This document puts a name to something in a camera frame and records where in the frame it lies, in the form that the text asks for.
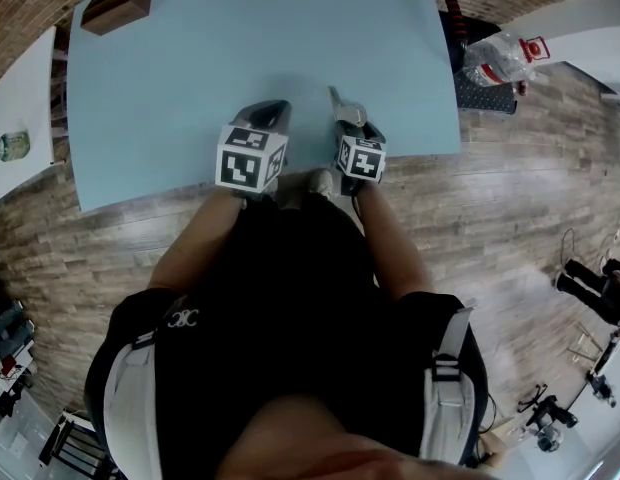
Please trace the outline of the green drink can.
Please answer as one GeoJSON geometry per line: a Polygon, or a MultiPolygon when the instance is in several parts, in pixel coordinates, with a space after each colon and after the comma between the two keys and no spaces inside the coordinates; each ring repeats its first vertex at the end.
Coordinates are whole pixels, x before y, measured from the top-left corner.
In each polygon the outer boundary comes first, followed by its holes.
{"type": "Polygon", "coordinates": [[[4,133],[0,137],[0,161],[10,162],[25,158],[31,143],[27,131],[4,133]]]}

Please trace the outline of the black equipment stand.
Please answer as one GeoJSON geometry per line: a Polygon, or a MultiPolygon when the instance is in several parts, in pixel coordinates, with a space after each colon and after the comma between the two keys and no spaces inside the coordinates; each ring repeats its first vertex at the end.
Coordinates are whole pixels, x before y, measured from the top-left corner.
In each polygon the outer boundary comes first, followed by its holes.
{"type": "Polygon", "coordinates": [[[532,431],[537,447],[542,452],[553,453],[560,448],[564,439],[562,431],[555,423],[559,422],[567,429],[572,429],[579,423],[579,419],[563,408],[555,395],[546,394],[547,389],[547,384],[537,384],[529,399],[518,402],[517,413],[523,414],[531,410],[531,416],[524,428],[532,431]]]}

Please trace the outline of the person's left forearm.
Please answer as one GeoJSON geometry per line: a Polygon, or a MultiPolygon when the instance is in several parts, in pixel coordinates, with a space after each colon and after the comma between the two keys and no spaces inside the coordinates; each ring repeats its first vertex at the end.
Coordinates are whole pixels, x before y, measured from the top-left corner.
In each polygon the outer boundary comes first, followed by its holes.
{"type": "Polygon", "coordinates": [[[214,265],[243,206],[244,199],[232,190],[214,189],[159,259],[147,288],[193,291],[214,265]]]}

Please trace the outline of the white table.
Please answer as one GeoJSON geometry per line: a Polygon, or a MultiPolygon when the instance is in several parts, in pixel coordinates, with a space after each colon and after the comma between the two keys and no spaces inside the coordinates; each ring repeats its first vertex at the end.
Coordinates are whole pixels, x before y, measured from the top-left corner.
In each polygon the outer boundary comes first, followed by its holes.
{"type": "Polygon", "coordinates": [[[25,157],[0,159],[0,199],[54,163],[51,134],[51,70],[56,28],[40,36],[0,79],[0,139],[25,132],[25,157]]]}

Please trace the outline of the person's right forearm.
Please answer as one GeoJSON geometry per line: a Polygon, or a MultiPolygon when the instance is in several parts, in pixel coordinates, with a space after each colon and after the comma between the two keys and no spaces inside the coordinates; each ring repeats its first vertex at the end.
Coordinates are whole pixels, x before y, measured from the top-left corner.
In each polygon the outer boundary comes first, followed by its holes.
{"type": "Polygon", "coordinates": [[[393,300],[433,292],[420,253],[396,218],[379,185],[365,181],[355,197],[379,286],[393,300]]]}

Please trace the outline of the person's torso in black shirt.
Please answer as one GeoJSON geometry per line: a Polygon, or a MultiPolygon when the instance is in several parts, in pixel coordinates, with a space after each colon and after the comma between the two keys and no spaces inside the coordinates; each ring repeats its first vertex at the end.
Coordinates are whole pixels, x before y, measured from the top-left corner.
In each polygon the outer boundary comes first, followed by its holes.
{"type": "Polygon", "coordinates": [[[465,464],[487,405],[458,298],[391,299],[363,234],[309,195],[251,203],[187,294],[146,289],[113,311],[85,402],[125,480],[213,480],[268,403],[320,403],[349,434],[465,464]]]}

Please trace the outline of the clear water bottle red cap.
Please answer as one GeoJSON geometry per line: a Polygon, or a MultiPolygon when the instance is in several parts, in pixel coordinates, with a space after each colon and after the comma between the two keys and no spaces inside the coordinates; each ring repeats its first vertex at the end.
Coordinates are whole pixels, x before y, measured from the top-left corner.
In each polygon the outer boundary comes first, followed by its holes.
{"type": "Polygon", "coordinates": [[[518,83],[532,79],[536,65],[550,57],[543,37],[523,39],[500,31],[466,48],[462,73],[481,87],[518,83]]]}

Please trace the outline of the person's right grey shoe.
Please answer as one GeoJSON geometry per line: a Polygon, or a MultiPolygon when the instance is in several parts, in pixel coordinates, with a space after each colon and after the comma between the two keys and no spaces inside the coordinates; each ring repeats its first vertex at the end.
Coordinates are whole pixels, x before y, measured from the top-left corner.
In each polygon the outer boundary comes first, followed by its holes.
{"type": "Polygon", "coordinates": [[[314,170],[309,177],[307,190],[330,201],[334,191],[334,180],[330,169],[314,170]]]}

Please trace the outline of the brown wooden box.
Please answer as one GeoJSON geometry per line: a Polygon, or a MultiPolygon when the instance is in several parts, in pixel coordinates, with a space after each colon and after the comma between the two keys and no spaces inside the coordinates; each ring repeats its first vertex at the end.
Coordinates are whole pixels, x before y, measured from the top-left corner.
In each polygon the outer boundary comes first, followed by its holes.
{"type": "Polygon", "coordinates": [[[90,0],[80,27],[98,36],[106,35],[150,14],[152,0],[90,0]]]}

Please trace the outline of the light blue table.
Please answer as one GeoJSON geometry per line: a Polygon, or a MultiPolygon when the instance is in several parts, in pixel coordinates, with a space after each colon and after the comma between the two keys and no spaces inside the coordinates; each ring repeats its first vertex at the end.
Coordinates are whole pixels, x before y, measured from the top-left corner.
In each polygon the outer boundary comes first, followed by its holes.
{"type": "Polygon", "coordinates": [[[460,127],[434,0],[152,0],[104,36],[74,25],[71,158],[90,211],[214,178],[221,128],[292,105],[291,170],[334,155],[328,90],[360,103],[392,157],[455,154],[460,127]]]}

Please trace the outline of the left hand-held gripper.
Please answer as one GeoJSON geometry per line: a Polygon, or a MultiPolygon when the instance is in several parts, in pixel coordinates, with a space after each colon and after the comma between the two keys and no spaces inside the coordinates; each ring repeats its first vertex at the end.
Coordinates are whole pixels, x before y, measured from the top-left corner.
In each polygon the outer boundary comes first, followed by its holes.
{"type": "Polygon", "coordinates": [[[215,184],[250,196],[269,191],[284,166],[291,114],[286,100],[242,108],[221,130],[215,184]]]}

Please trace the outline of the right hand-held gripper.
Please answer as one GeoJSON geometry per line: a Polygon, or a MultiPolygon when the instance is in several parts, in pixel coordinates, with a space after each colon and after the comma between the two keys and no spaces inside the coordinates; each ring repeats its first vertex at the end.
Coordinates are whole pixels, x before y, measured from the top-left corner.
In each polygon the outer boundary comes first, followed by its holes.
{"type": "Polygon", "coordinates": [[[340,193],[354,197],[364,181],[381,181],[385,170],[386,139],[369,122],[357,126],[343,120],[347,108],[337,89],[330,85],[328,93],[335,118],[335,166],[341,173],[340,193]]]}

